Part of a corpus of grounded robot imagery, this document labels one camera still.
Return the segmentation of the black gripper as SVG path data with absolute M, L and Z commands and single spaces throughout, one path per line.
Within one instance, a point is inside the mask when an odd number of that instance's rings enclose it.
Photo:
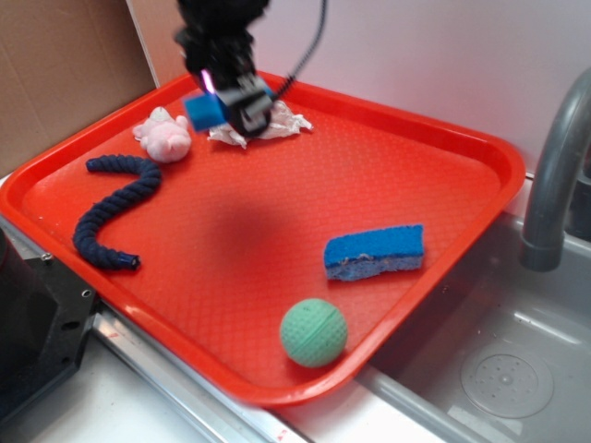
M 186 0 L 177 7 L 184 27 L 175 41 L 185 53 L 187 71 L 199 78 L 200 109 L 224 115 L 241 136 L 253 138 L 271 123 L 274 93 L 257 74 L 248 26 L 262 17 L 267 1 Z

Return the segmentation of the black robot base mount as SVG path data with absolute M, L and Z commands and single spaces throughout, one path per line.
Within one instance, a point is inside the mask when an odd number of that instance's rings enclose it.
M 74 375 L 96 292 L 53 256 L 22 257 L 1 234 L 1 426 Z

